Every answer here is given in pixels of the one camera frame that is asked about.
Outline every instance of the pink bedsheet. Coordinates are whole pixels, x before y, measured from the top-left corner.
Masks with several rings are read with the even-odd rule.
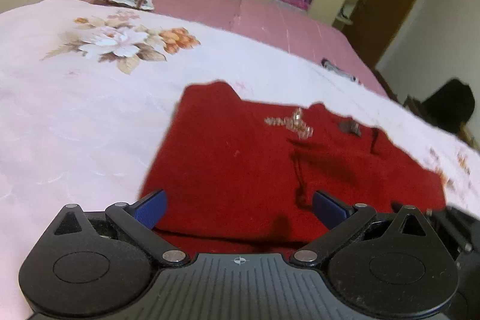
[[[255,0],[152,0],[153,13],[200,22],[280,48],[316,64],[323,58],[369,90],[387,94],[337,29],[274,3]]]

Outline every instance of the small metal object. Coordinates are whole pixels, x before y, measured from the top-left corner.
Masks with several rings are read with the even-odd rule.
[[[362,131],[360,130],[360,126],[356,121],[353,121],[353,120],[342,121],[341,123],[338,124],[338,127],[340,128],[340,131],[343,133],[351,133],[358,137],[362,137]]]
[[[313,262],[317,259],[317,254],[310,250],[300,250],[295,252],[293,257],[300,262]]]
[[[187,255],[185,254],[185,252],[180,250],[170,250],[170,251],[164,252],[162,257],[168,262],[175,263],[175,262],[181,262],[187,257]]]
[[[273,118],[267,117],[265,119],[267,125],[274,127],[285,127],[289,131],[297,133],[299,139],[308,139],[314,133],[312,127],[307,126],[305,121],[302,120],[302,109],[298,108],[292,114],[292,117],[285,118]]]

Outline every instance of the jewelry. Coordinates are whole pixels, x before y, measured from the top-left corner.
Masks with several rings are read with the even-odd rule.
[[[314,133],[313,128],[307,126],[307,124],[302,120],[302,109],[300,108],[293,112],[292,117],[267,117],[265,119],[265,123],[273,127],[285,127],[288,130],[297,133],[299,139],[308,139]]]

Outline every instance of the blue gripper pad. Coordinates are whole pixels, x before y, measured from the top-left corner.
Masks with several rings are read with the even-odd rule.
[[[143,197],[130,208],[138,222],[152,229],[167,211],[167,194],[163,190],[154,191]]]
[[[328,229],[333,229],[348,217],[348,212],[320,192],[316,192],[312,199],[312,209],[315,217]]]

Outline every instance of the shelf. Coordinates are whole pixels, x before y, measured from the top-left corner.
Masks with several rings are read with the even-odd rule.
[[[335,19],[341,23],[344,23],[345,25],[353,25],[353,21],[348,18],[344,18],[342,16],[336,16]]]

